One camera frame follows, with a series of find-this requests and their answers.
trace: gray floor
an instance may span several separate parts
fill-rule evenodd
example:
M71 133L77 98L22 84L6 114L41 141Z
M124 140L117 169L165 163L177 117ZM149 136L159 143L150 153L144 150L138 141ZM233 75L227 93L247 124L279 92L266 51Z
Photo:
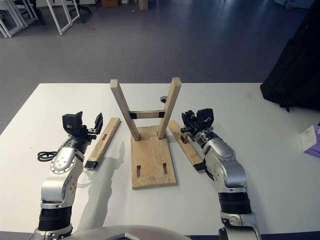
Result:
M41 8L42 21L0 38L0 133L39 83L263 82L306 15L272 0L90 8L63 36Z

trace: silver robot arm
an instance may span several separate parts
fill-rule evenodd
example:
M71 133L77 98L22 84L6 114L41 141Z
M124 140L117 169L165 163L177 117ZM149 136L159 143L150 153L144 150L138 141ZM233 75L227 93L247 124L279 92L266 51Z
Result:
M50 153L46 152L38 154L41 162L51 162L49 175L41 188L39 225L29 240L58 240L71 235L72 205L77 181L84 169L84 154L103 125L101 113L97 116L93 129L82 125L82 112L66 114L62 116L62 121L69 134L68 140L62 144L56 156L50 158Z
M221 240L261 240L255 214L247 193L246 172L236 160L235 151L213 132L213 110L182 113L185 127L182 133L202 148L204 170L213 180L219 196L220 217L224 225L219 230Z

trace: cardboard box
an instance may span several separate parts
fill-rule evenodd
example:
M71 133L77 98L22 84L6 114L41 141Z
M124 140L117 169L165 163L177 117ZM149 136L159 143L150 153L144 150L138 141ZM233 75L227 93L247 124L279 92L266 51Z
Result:
M102 6L106 8L116 8L119 6L118 0L101 0Z
M320 158L320 126L311 125L301 133L301 143L303 152Z

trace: black chair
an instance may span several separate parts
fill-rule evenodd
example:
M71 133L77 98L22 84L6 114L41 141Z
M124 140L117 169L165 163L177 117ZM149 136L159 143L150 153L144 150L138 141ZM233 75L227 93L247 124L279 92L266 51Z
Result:
M80 12L80 9L82 9L82 10L87 11L89 14L91 14L91 10L90 10L87 6L81 6L81 5L80 5L80 0L68 0L68 1L75 1L76 5L77 5L77 7L78 7L79 12ZM76 11L76 8L71 9L71 10L69 11L70 16L72 15L72 12L75 12L75 11Z

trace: white table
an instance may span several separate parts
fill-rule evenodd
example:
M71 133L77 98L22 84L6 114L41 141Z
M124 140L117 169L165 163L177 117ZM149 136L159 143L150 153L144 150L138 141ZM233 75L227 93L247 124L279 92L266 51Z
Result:
M213 108L214 129L236 152L247 174L251 207L262 234L319 231L320 159L302 153L300 133L320 113L286 112L262 98L258 83L182 84L171 119L181 112ZM122 84L131 110L164 107L169 84ZM67 138L62 115L83 111L83 123L122 123L99 172L79 178L71 222L76 231L109 225L151 225L185 235L217 235L220 205L211 180L189 163L167 129L178 184L132 190L130 132L109 84L40 84L0 135L0 231L33 232L38 226L41 185L49 163L39 151L54 151ZM158 119L136 120L137 126ZM96 141L88 147L86 156Z

